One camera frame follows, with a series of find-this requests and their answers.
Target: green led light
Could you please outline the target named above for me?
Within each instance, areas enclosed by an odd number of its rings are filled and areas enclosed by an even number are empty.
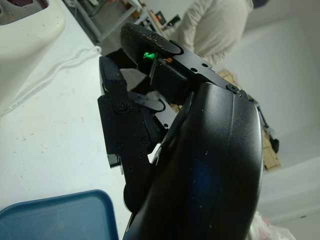
[[[143,54],[143,58],[144,58],[144,59],[151,59],[151,60],[153,60],[153,59],[155,59],[155,57],[156,57],[156,54],[154,54],[154,53],[145,52],[145,53]]]

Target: plastic bag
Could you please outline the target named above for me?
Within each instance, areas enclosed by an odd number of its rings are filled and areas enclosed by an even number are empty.
[[[254,215],[249,235],[250,240],[296,240],[288,229],[271,225],[259,212]]]

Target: black curved casing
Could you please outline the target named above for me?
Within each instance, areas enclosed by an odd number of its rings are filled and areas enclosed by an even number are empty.
[[[203,83],[155,157],[155,176],[124,240],[243,240],[263,170],[257,108]]]

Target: white wall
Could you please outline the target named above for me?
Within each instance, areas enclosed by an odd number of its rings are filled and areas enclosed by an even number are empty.
[[[282,167],[314,159],[320,156],[320,122],[293,131],[280,137],[279,140],[280,151],[277,155]]]
[[[297,15],[315,57],[316,65],[320,71],[320,1],[294,1]]]
[[[257,210],[276,224],[320,211],[320,157],[263,176]]]
[[[248,17],[246,29],[254,29],[289,17],[298,17],[307,42],[320,70],[320,1],[270,0],[264,7],[255,9]]]
[[[291,231],[297,240],[317,240],[320,238],[320,213],[277,224]]]
[[[277,137],[319,122],[320,76],[298,19],[248,32],[222,66],[260,102]]]
[[[295,0],[270,0],[264,7],[257,8],[250,13],[247,19],[246,29],[254,29],[296,16],[294,1]]]

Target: robotic hand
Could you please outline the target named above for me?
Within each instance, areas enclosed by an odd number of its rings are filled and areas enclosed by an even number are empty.
[[[106,151],[110,167],[123,169],[132,212],[123,239],[245,239],[263,170],[255,104],[208,62],[146,28],[126,23],[121,45],[164,97],[128,92],[118,67],[100,58]],[[178,115],[167,101],[183,105]]]

